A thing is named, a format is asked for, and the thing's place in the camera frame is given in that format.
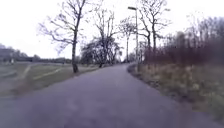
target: overcast sky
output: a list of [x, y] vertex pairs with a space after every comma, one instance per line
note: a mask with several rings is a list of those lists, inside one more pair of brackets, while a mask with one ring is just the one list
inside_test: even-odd
[[[46, 16], [54, 17], [58, 12], [57, 3], [63, 0], [0, 0], [0, 43], [19, 49], [28, 55], [37, 54], [44, 58], [58, 57], [56, 45], [49, 40], [37, 36], [37, 25]], [[117, 21], [133, 15], [128, 6], [134, 6], [135, 0], [105, 0], [107, 7], [114, 7]], [[224, 16], [223, 0], [167, 0], [171, 12], [166, 17], [172, 21], [167, 32], [184, 29], [188, 25], [187, 15], [199, 11], [204, 16]], [[131, 50], [135, 47], [130, 42]], [[71, 56], [71, 47], [60, 54]]]

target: road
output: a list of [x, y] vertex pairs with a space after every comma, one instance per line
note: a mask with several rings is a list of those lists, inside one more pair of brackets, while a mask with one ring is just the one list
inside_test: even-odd
[[0, 128], [221, 128], [115, 66], [0, 99]]

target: tree trunk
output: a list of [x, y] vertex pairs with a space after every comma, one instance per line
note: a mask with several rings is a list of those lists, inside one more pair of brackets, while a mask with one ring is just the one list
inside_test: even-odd
[[76, 43], [72, 45], [72, 68], [73, 73], [77, 73], [79, 71], [77, 63], [76, 63]]
[[127, 39], [127, 49], [126, 49], [126, 56], [127, 56], [127, 62], [129, 62], [129, 59], [128, 59], [128, 39]]
[[153, 36], [153, 60], [155, 61], [156, 57], [156, 31], [155, 24], [152, 24], [152, 36]]

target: tree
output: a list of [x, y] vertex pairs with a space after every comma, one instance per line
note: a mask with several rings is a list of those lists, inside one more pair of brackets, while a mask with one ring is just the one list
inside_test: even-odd
[[152, 38], [153, 38], [153, 54], [156, 53], [156, 39], [158, 37], [162, 37], [159, 34], [159, 31], [163, 29], [165, 26], [167, 26], [169, 23], [166, 19], [162, 19], [161, 16], [169, 11], [169, 9], [166, 8], [166, 1], [165, 0], [141, 0], [141, 18], [144, 25], [145, 32], [147, 35], [142, 34], [145, 36], [148, 40], [148, 45], [150, 48], [150, 35], [152, 32]]
[[131, 22], [131, 17], [125, 18], [120, 22], [119, 29], [126, 37], [127, 47], [126, 47], [126, 61], [129, 62], [128, 59], [128, 42], [131, 34], [134, 32], [136, 26]]
[[102, 38], [94, 38], [90, 43], [86, 44], [82, 48], [82, 59], [81, 61], [85, 64], [96, 63], [99, 64], [99, 67], [102, 67], [102, 63], [116, 63], [117, 57], [121, 54], [121, 47], [119, 43], [115, 42], [114, 38], [107, 39], [108, 41], [108, 52], [106, 54], [107, 58], [105, 58], [104, 45], [102, 42]]
[[113, 46], [113, 42], [111, 41], [115, 34], [118, 32], [115, 31], [116, 28], [114, 25], [114, 12], [107, 10], [107, 9], [102, 9], [101, 7], [95, 9], [96, 16], [95, 16], [95, 26], [97, 27], [100, 35], [100, 45], [102, 46], [102, 51], [103, 51], [103, 61], [101, 61], [100, 66], [102, 67], [103, 64], [106, 63], [107, 58], [111, 57], [109, 56], [111, 54], [111, 49], [109, 46]]
[[87, 0], [67, 0], [61, 4], [60, 13], [54, 18], [48, 18], [48, 25], [42, 23], [40, 32], [50, 36], [53, 42], [60, 42], [60, 49], [72, 45], [73, 72], [78, 72], [76, 62], [76, 45], [78, 43], [78, 32], [80, 21], [86, 13], [83, 9]]

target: dry grass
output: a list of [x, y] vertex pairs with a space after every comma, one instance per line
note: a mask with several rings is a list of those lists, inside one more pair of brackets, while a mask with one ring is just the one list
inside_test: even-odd
[[208, 112], [224, 122], [224, 67], [141, 65], [139, 72], [133, 72], [160, 90], [181, 102], [191, 103], [194, 109]]
[[[28, 66], [30, 69], [27, 73], [24, 73]], [[0, 69], [5, 67], [7, 67], [8, 72], [14, 71], [15, 73], [13, 76], [8, 75], [7, 78], [0, 78], [2, 80], [0, 82], [1, 96], [21, 95], [97, 69], [96, 67], [82, 67], [79, 65], [80, 72], [74, 74], [70, 65], [62, 64], [16, 63], [14, 65], [1, 65]], [[11, 86], [11, 88], [7, 88], [8, 90], [6, 90], [1, 88], [1, 86]]]

